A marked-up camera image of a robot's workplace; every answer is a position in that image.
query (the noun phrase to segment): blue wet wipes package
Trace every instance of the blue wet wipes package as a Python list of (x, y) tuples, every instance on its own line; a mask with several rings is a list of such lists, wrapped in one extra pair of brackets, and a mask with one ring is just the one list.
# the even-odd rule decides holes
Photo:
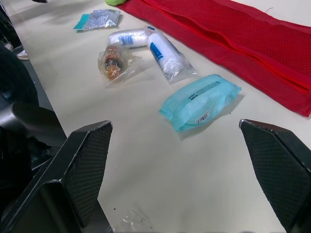
[(239, 86), (212, 74), (179, 89), (159, 112), (175, 131), (187, 131), (214, 119), (240, 91)]

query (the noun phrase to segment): small bottle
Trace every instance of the small bottle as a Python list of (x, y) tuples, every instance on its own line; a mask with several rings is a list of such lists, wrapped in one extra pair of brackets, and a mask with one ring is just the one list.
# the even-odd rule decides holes
[(114, 80), (121, 74), (123, 60), (121, 52), (116, 46), (108, 46), (104, 58), (106, 75), (109, 80)]

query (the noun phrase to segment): white roll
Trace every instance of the white roll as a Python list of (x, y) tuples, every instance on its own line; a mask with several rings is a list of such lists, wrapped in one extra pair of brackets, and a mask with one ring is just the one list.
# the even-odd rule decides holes
[(184, 56), (164, 35), (151, 34), (147, 39), (147, 46), (167, 79), (183, 68)]
[(112, 33), (108, 37), (108, 45), (120, 43), (127, 48), (146, 46), (147, 32), (144, 28)]

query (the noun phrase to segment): plastic wrapper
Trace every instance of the plastic wrapper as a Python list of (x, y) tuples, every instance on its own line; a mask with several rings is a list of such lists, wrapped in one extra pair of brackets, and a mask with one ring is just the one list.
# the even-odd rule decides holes
[(159, 31), (148, 30), (147, 46), (169, 83), (197, 74), (185, 56)]
[(160, 113), (175, 131), (187, 131), (213, 120), (240, 91), (221, 76), (209, 75), (175, 92), (163, 103)]
[(98, 69), (106, 87), (114, 87), (128, 80), (137, 70), (142, 58), (133, 56), (125, 46), (115, 43), (107, 46), (98, 57)]
[(107, 40), (107, 44), (120, 43), (127, 48), (138, 48), (147, 46), (147, 39), (150, 30), (154, 31), (153, 27), (144, 27), (139, 29), (131, 29), (112, 33)]
[(136, 211), (130, 211), (122, 222), (113, 228), (114, 233), (147, 233), (153, 232), (149, 221)]
[(118, 24), (120, 11), (95, 10), (91, 14), (83, 14), (80, 21), (74, 27), (76, 30), (92, 30), (99, 28), (115, 27)]

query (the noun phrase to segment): table surface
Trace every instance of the table surface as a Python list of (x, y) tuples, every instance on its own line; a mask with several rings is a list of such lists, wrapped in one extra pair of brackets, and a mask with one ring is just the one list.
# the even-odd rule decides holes
[[(83, 13), (113, 8), (104, 0), (2, 0), (66, 133), (94, 122), (114, 126), (99, 201), (112, 226), (131, 210), (156, 232), (285, 232), (255, 177), (241, 118), (292, 130), (311, 148), (309, 118), (293, 113), (235, 74), (168, 35), (202, 76), (220, 74), (242, 87), (237, 101), (208, 127), (176, 133), (158, 113), (174, 89), (147, 48), (134, 50), (144, 70), (104, 89), (98, 53), (109, 34), (141, 28), (125, 12), (119, 27), (76, 33)], [(311, 26), (309, 0), (240, 0)]]

